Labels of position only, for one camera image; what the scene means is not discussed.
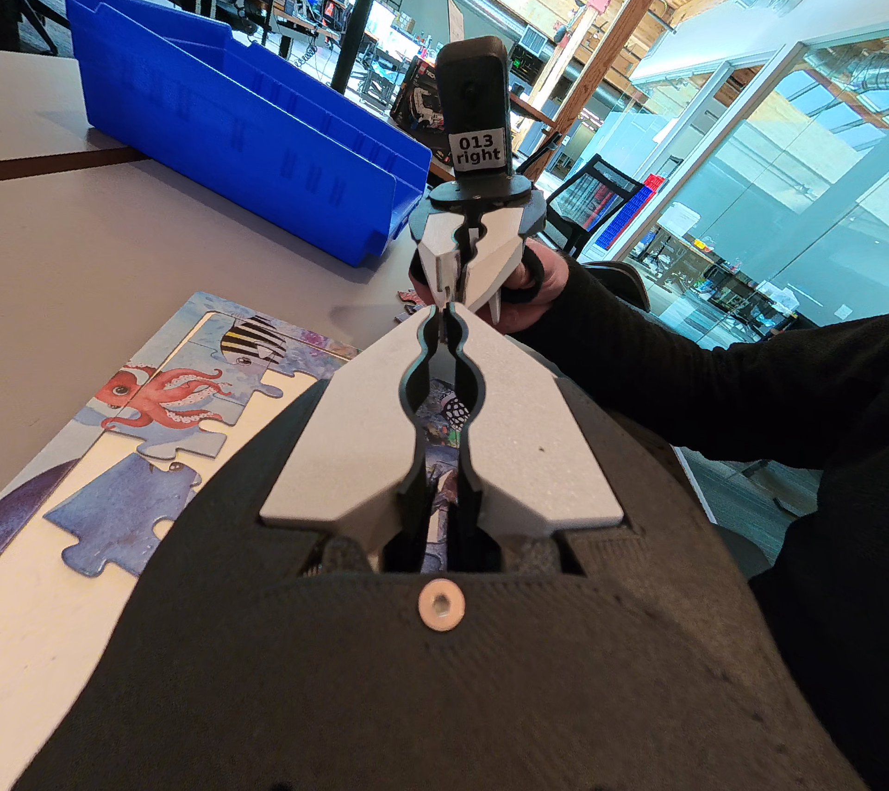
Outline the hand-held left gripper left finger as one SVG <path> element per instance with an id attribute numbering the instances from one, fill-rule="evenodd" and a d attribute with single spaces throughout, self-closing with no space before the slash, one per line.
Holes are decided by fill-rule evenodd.
<path id="1" fill-rule="evenodd" d="M 263 522 L 348 537 L 383 552 L 388 571 L 421 567 L 434 494 L 417 411 L 440 319 L 438 308 L 416 312 L 333 374 L 261 508 Z"/>

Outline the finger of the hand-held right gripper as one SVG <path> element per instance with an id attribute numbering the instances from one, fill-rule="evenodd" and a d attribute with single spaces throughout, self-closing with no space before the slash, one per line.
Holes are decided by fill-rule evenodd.
<path id="1" fill-rule="evenodd" d="M 462 272 L 460 302 L 477 313 L 496 296 L 519 265 L 525 239 L 519 234 L 524 208 L 497 207 L 481 215 L 479 235 Z"/>
<path id="2" fill-rule="evenodd" d="M 464 250 L 458 234 L 465 223 L 461 214 L 430 213 L 420 234 L 420 266 L 439 309 L 464 300 Z"/>

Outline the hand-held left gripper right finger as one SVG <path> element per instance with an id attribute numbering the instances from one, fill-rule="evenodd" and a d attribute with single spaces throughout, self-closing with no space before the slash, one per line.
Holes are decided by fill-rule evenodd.
<path id="1" fill-rule="evenodd" d="M 624 511 L 557 377 L 462 304 L 448 306 L 461 430 L 448 568 L 498 571 L 513 540 L 619 526 Z"/>

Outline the solid blue whale puzzle piece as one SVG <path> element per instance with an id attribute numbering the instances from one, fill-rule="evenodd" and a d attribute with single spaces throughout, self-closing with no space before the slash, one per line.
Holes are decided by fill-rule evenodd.
<path id="1" fill-rule="evenodd" d="M 201 482 L 184 463 L 162 469 L 131 453 L 44 518 L 77 537 L 61 552 L 71 570 L 95 578 L 114 563 L 139 577 L 160 544 L 155 525 L 174 521 Z"/>

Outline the ocean jigsaw puzzle board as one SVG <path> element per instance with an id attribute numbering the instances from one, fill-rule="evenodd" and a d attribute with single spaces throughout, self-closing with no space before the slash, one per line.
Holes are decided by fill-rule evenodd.
<path id="1" fill-rule="evenodd" d="M 496 587 L 388 571 L 260 512 L 327 382 L 361 352 L 215 308 L 168 363 L 123 366 L 77 460 L 2 554 L 2 789 L 412 789 L 471 783 L 479 692 L 456 667 Z M 50 510 L 137 453 L 202 482 L 134 577 L 89 578 Z"/>

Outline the person's right forearm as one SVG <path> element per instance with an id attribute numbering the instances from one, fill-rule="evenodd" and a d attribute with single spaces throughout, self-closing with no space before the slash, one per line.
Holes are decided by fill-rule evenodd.
<path id="1" fill-rule="evenodd" d="M 708 350 L 532 246 L 555 292 L 516 338 L 603 407 L 708 458 L 825 471 L 887 455 L 887 316 Z"/>

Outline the person's right hand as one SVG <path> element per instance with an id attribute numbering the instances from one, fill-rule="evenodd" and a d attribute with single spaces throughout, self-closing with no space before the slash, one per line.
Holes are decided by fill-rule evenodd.
<path id="1" fill-rule="evenodd" d="M 560 297 L 569 277 L 566 258 L 536 239 L 526 242 L 526 251 L 519 265 L 506 277 L 503 290 L 539 290 L 524 304 L 510 303 L 503 296 L 495 330 L 514 334 L 527 330 L 549 311 Z"/>

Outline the black printed cardboard box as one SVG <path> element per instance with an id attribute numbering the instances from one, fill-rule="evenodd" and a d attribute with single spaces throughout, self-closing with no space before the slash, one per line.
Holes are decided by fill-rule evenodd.
<path id="1" fill-rule="evenodd" d="M 390 112 L 394 125 L 426 146 L 439 163 L 451 163 L 451 150 L 435 65 L 416 56 L 408 66 Z"/>

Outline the black mesh chair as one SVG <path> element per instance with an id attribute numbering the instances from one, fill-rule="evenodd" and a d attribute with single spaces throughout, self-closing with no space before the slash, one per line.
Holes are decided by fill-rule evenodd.
<path id="1" fill-rule="evenodd" d="M 579 257 L 601 229 L 643 188 L 643 183 L 594 155 L 548 198 L 542 235 L 558 251 Z"/>

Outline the red blue small-parts rack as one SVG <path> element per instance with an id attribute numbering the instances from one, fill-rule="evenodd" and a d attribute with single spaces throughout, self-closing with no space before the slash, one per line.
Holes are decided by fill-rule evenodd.
<path id="1" fill-rule="evenodd" d="M 642 209 L 649 203 L 651 197 L 658 192 L 664 182 L 664 176 L 650 174 L 636 194 L 610 220 L 602 234 L 596 239 L 595 245 L 603 250 L 610 249 L 614 242 L 639 216 Z"/>

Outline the blue plastic bin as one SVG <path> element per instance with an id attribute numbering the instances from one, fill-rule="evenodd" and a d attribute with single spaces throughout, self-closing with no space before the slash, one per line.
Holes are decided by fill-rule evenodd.
<path id="1" fill-rule="evenodd" d="M 381 256 L 431 153 L 258 43 L 146 0 L 66 0 L 87 119 L 339 260 Z"/>

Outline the glass window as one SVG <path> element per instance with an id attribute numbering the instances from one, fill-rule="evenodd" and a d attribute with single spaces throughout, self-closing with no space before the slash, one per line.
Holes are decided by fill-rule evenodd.
<path id="1" fill-rule="evenodd" d="M 706 349 L 888 311 L 887 37 L 806 51 L 629 254 Z"/>

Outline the wooden ceiling post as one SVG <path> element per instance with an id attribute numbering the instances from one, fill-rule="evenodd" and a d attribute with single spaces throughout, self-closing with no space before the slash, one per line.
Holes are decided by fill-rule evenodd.
<path id="1" fill-rule="evenodd" d="M 608 70 L 619 56 L 626 42 L 637 29 L 653 0 L 624 0 L 595 47 L 578 79 L 572 84 L 562 102 L 558 115 L 547 134 L 542 138 L 540 149 L 529 164 L 526 175 L 532 181 L 545 170 L 554 150 L 549 143 L 556 133 L 564 134 L 578 118 L 585 104 L 594 94 Z"/>

